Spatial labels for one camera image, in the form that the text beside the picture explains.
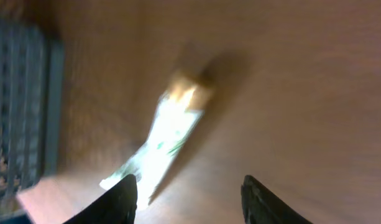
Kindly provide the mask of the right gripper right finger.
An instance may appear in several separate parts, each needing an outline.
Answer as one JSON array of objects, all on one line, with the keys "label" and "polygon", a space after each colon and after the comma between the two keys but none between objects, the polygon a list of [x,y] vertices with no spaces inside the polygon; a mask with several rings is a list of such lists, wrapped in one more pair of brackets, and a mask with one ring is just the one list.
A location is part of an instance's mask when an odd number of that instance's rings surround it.
[{"label": "right gripper right finger", "polygon": [[241,185],[241,203],[245,224],[311,224],[251,175]]}]

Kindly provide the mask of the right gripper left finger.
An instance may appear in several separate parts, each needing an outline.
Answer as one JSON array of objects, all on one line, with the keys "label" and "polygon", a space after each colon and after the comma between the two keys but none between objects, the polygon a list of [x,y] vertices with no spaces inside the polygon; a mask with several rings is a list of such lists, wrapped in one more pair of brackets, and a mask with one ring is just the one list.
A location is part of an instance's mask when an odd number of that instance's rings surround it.
[{"label": "right gripper left finger", "polygon": [[134,224],[137,210],[137,182],[133,174],[64,224]]}]

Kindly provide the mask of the white tube with brown cap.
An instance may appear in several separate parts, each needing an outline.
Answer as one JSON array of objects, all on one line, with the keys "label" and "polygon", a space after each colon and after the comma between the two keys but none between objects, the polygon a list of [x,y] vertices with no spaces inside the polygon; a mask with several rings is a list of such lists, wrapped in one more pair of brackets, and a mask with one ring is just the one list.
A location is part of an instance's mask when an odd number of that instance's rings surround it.
[{"label": "white tube with brown cap", "polygon": [[147,139],[117,171],[99,186],[113,188],[132,174],[137,182],[137,206],[145,209],[166,176],[214,95],[212,81],[204,75],[177,70],[160,95]]}]

